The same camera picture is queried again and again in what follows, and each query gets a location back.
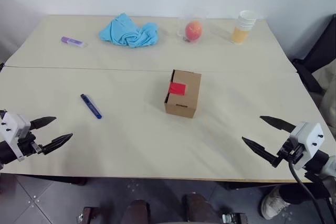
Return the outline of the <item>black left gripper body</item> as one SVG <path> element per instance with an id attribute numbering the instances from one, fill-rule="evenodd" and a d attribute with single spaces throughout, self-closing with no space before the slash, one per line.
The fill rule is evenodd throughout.
<path id="1" fill-rule="evenodd" d="M 43 152 L 42 145 L 38 145 L 35 142 L 35 139 L 35 135 L 32 132 L 28 132 L 25 138 L 20 138 L 18 140 L 17 145 L 24 157 L 31 156 L 35 153 L 40 154 Z"/>

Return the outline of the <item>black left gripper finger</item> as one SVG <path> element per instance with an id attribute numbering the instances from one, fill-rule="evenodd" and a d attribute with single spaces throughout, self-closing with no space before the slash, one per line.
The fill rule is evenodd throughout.
<path id="1" fill-rule="evenodd" d="M 54 121 L 56 119 L 56 117 L 54 116 L 45 116 L 42 118 L 38 118 L 35 119 L 33 121 L 30 121 L 30 130 L 36 130 L 39 129 L 41 127 L 44 127 L 46 125 L 48 125 L 49 123 L 51 123 L 52 121 Z"/>
<path id="2" fill-rule="evenodd" d="M 47 155 L 50 152 L 53 152 L 54 150 L 62 147 L 67 141 L 69 141 L 71 139 L 72 136 L 73 136 L 73 134 L 70 133 L 70 134 L 62 135 L 62 136 L 52 140 L 49 144 L 41 147 L 42 153 L 44 155 Z"/>

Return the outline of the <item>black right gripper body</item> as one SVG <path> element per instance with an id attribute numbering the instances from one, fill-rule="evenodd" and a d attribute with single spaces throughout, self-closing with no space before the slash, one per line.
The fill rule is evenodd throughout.
<path id="1" fill-rule="evenodd" d="M 305 146 L 303 144 L 299 143 L 297 140 L 288 138 L 277 152 L 277 155 L 288 163 L 292 162 L 293 164 L 296 164 L 298 160 L 302 158 L 304 150 Z"/>

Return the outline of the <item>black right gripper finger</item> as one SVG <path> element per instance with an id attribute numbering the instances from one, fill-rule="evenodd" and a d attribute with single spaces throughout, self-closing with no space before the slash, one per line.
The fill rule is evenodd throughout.
<path id="1" fill-rule="evenodd" d="M 278 156 L 274 156 L 268 151 L 265 150 L 265 148 L 255 141 L 252 141 L 250 139 L 247 139 L 245 137 L 242 137 L 242 140 L 244 143 L 257 155 L 265 159 L 267 162 L 269 162 L 274 168 L 276 168 L 279 165 L 280 159 Z"/>
<path id="2" fill-rule="evenodd" d="M 274 118 L 272 116 L 265 116 L 262 115 L 260 116 L 260 118 L 262 120 L 264 120 L 266 123 L 268 123 L 269 125 L 277 128 L 278 130 L 284 130 L 288 133 L 291 133 L 294 129 L 295 129 L 295 125 L 288 123 L 282 119 L 279 118 Z"/>

